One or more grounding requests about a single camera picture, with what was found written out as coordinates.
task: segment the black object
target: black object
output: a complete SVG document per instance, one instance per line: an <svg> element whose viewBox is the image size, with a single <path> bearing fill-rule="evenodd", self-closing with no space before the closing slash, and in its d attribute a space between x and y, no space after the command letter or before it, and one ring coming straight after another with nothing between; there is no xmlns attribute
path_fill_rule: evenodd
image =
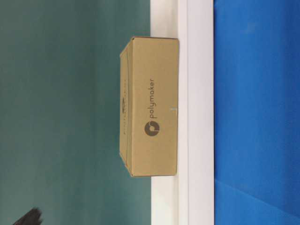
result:
<svg viewBox="0 0 300 225"><path fill-rule="evenodd" d="M42 212L39 209L33 208L13 225L40 225L42 223L41 215Z"/></svg>

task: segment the blue surface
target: blue surface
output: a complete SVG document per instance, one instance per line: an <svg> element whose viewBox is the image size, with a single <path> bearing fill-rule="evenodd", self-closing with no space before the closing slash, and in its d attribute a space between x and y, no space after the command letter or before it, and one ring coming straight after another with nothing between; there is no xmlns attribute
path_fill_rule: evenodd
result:
<svg viewBox="0 0 300 225"><path fill-rule="evenodd" d="M300 1L217 0L217 225L300 224Z"/></svg>

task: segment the white shelf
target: white shelf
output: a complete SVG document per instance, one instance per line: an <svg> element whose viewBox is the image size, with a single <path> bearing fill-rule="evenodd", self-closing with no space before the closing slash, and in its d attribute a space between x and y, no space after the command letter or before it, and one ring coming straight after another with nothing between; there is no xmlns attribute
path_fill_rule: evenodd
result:
<svg viewBox="0 0 300 225"><path fill-rule="evenodd" d="M178 174L152 177L152 225L213 225L213 0L151 0L151 35L180 40Z"/></svg>

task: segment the printed logo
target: printed logo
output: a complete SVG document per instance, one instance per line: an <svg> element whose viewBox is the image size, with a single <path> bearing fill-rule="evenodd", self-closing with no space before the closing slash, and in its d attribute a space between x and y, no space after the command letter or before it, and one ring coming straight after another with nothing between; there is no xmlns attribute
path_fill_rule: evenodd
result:
<svg viewBox="0 0 300 225"><path fill-rule="evenodd" d="M145 132L149 136L155 136L159 133L159 124L155 121L150 121L145 125Z"/></svg>

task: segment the cardboard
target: cardboard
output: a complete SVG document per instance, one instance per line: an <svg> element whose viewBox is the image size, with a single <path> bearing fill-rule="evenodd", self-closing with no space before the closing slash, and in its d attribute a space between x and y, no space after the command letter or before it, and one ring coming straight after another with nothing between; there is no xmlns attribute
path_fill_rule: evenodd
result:
<svg viewBox="0 0 300 225"><path fill-rule="evenodd" d="M133 37L120 54L120 155L131 176L177 172L179 41Z"/></svg>

